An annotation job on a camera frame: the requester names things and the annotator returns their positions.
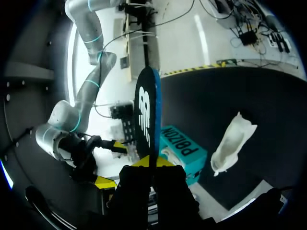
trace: white cloth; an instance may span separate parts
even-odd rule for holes
[[[244,119],[240,112],[229,124],[216,152],[211,157],[214,176],[226,172],[238,161],[238,153],[245,142],[253,135],[257,125]]]

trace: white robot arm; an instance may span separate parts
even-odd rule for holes
[[[57,160],[71,158],[71,154],[59,148],[63,138],[74,133],[84,133],[99,89],[116,63],[114,53],[104,52],[100,21],[95,11],[115,7],[122,0],[67,0],[65,12],[76,24],[89,54],[89,62],[96,65],[81,86],[75,99],[75,107],[60,101],[53,108],[47,123],[36,131],[38,145]]]

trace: white cable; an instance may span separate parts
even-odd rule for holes
[[[138,34],[153,34],[153,35],[156,35],[154,32],[147,32],[147,31],[136,31],[135,33],[138,33]]]
[[[146,2],[145,4],[130,3],[129,6],[135,6],[134,8],[140,8],[140,7],[150,7],[150,8],[153,8],[153,5],[150,2]]]
[[[157,37],[155,34],[142,34],[142,35],[140,35],[140,36],[132,37],[132,38],[130,38],[130,40],[136,39],[136,38],[139,38],[139,37],[144,37],[144,36],[153,36],[153,37]]]
[[[5,119],[5,125],[6,125],[6,129],[8,130],[9,133],[9,137],[11,139],[11,142],[13,142],[11,133],[10,133],[10,129],[9,129],[9,125],[8,125],[8,120],[6,118],[6,110],[5,110],[5,99],[3,99],[3,111],[4,111],[4,119]]]

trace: black table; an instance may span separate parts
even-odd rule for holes
[[[203,148],[208,159],[199,183],[230,209],[261,180],[294,185],[307,152],[307,83],[261,68],[216,68],[162,79],[163,126],[174,125]],[[210,159],[238,111],[258,128],[238,162],[213,177]]]

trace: yellow bracket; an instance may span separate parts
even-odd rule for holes
[[[110,179],[98,176],[95,183],[97,188],[99,189],[103,189],[103,188],[114,188],[117,186],[117,184]]]
[[[139,167],[139,166],[148,167],[148,165],[149,165],[149,156],[146,156],[143,159],[136,162],[135,164],[133,164],[132,166],[134,166],[134,167]],[[165,160],[164,158],[158,157],[157,167],[162,167],[162,166],[174,166],[174,165],[171,162]]]

